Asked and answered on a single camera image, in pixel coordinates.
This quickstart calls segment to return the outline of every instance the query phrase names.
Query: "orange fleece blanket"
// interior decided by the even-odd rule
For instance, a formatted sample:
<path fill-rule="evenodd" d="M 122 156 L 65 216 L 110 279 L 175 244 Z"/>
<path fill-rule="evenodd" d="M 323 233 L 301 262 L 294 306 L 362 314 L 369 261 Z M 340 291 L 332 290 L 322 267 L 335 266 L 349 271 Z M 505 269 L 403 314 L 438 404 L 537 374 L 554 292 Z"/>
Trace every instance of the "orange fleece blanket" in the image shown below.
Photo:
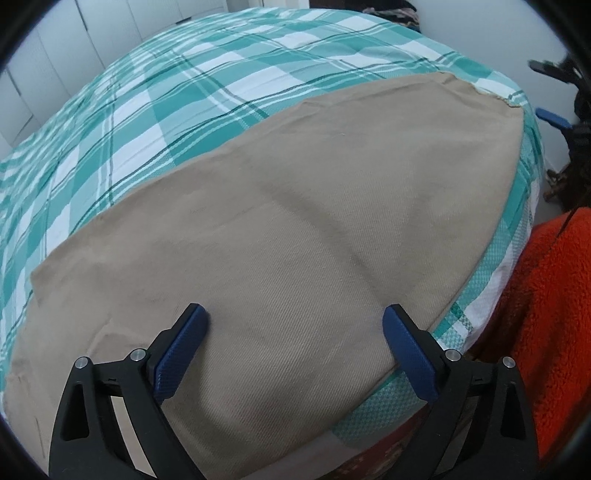
<path fill-rule="evenodd" d="M 550 460 L 591 407 L 591 209 L 537 226 L 472 353 L 511 355 L 531 401 L 540 458 Z"/>

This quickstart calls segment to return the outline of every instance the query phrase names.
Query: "mattress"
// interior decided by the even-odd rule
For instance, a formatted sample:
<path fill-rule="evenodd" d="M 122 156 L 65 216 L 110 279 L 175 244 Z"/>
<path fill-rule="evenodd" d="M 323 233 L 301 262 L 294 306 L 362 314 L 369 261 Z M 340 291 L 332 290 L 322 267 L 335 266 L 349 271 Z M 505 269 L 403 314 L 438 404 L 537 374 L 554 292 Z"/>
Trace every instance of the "mattress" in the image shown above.
<path fill-rule="evenodd" d="M 503 74 L 377 17 L 257 8 L 212 15 L 150 39 L 0 162 L 0 394 L 33 294 L 31 272 L 96 215 L 134 187 L 305 98 L 437 71 L 524 109 L 518 168 L 501 221 L 432 332 L 443 348 L 465 352 L 486 326 L 533 224 L 543 151 L 523 91 Z M 421 405 L 405 375 L 394 371 L 331 434 L 354 448 L 395 429 Z"/>

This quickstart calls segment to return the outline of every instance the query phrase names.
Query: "metal screw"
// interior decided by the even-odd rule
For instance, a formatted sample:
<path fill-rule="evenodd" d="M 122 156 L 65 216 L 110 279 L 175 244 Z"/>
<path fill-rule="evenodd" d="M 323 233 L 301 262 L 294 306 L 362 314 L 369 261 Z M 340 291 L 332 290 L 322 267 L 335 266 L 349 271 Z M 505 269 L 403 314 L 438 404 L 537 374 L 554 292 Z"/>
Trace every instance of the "metal screw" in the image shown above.
<path fill-rule="evenodd" d="M 510 356 L 504 356 L 503 365 L 505 365 L 507 368 L 513 368 L 515 366 L 515 360 L 513 360 Z"/>
<path fill-rule="evenodd" d="M 451 362 L 457 362 L 460 358 L 462 358 L 462 354 L 451 348 L 449 350 L 445 350 L 445 357 Z"/>
<path fill-rule="evenodd" d="M 146 350 L 143 348 L 136 348 L 133 352 L 129 354 L 129 358 L 131 358 L 134 362 L 139 362 L 143 360 L 146 356 Z"/>
<path fill-rule="evenodd" d="M 86 365 L 88 365 L 88 358 L 86 358 L 85 356 L 81 356 L 78 360 L 74 362 L 74 366 L 76 368 L 84 368 Z"/>

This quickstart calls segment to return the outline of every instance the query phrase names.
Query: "beige cloth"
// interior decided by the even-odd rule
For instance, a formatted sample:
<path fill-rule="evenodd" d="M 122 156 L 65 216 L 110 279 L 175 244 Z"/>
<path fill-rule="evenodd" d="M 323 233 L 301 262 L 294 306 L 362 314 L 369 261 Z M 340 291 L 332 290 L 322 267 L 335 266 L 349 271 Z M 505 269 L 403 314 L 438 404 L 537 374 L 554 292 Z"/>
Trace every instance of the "beige cloth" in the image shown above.
<path fill-rule="evenodd" d="M 394 362 L 384 307 L 433 327 L 515 176 L 522 110 L 450 74 L 305 100 L 151 181 L 35 270 L 9 422 L 47 464 L 74 360 L 123 358 L 188 303 L 210 333 L 163 410 L 208 479 L 329 429 Z"/>

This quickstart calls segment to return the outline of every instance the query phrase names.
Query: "cabinet door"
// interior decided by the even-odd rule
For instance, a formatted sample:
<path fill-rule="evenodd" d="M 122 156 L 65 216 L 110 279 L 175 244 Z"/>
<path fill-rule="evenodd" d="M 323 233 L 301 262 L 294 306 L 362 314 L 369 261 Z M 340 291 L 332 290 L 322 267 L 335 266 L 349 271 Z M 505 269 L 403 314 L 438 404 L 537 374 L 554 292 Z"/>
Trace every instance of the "cabinet door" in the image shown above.
<path fill-rule="evenodd" d="M 0 134 L 4 140 L 12 145 L 32 116 L 8 72 L 0 73 Z"/>
<path fill-rule="evenodd" d="M 223 0 L 177 0 L 183 18 L 202 17 L 210 13 L 228 11 Z"/>
<path fill-rule="evenodd" d="M 8 62 L 21 97 L 42 124 L 70 97 L 51 65 L 37 29 L 33 29 Z"/>
<path fill-rule="evenodd" d="M 12 148 L 10 148 L 10 145 L 8 144 L 6 139 L 2 136 L 2 134 L 0 134 L 0 162 L 7 156 L 9 156 L 11 151 Z"/>
<path fill-rule="evenodd" d="M 23 141 L 25 141 L 29 136 L 35 133 L 37 130 L 41 128 L 41 124 L 39 120 L 37 120 L 34 116 L 30 118 L 27 124 L 21 129 L 18 133 L 17 137 L 14 139 L 12 146 L 17 148 Z"/>
<path fill-rule="evenodd" d="M 126 0 L 77 0 L 82 20 L 103 65 L 142 42 Z"/>
<path fill-rule="evenodd" d="M 74 0 L 60 0 L 37 29 L 51 64 L 70 95 L 77 94 L 105 69 Z"/>
<path fill-rule="evenodd" d="M 127 0 L 143 40 L 183 19 L 176 0 Z"/>

